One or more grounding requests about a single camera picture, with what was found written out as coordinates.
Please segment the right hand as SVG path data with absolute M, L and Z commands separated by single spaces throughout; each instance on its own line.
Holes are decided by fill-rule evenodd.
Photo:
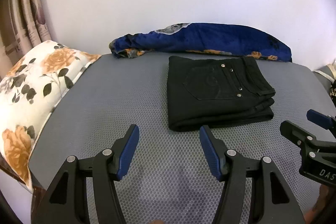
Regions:
M 322 185 L 319 187 L 319 196 L 314 206 L 304 214 L 305 223 L 312 223 L 327 205 L 335 201 L 335 188 Z

